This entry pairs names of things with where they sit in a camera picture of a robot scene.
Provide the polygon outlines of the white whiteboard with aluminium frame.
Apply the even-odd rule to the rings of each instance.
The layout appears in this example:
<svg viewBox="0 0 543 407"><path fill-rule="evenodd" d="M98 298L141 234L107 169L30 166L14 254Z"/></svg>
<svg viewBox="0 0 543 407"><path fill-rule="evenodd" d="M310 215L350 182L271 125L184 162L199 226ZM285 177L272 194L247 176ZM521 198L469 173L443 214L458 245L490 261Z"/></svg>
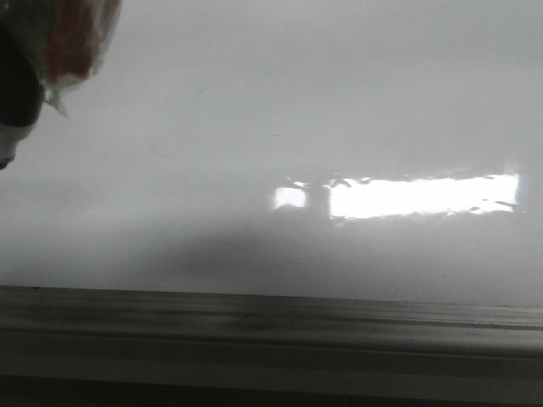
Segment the white whiteboard with aluminium frame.
<svg viewBox="0 0 543 407"><path fill-rule="evenodd" d="M541 403L541 2L126 1L64 105L4 375Z"/></svg>

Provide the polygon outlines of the white whiteboard marker with tape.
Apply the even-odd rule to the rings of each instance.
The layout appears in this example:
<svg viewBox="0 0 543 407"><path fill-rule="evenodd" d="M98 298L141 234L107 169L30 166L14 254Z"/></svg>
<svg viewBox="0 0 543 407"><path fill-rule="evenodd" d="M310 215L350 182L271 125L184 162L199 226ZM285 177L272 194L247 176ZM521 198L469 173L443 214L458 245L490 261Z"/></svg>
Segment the white whiteboard marker with tape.
<svg viewBox="0 0 543 407"><path fill-rule="evenodd" d="M1 3L1 166L34 130L42 106L96 75L120 18L120 1Z"/></svg>

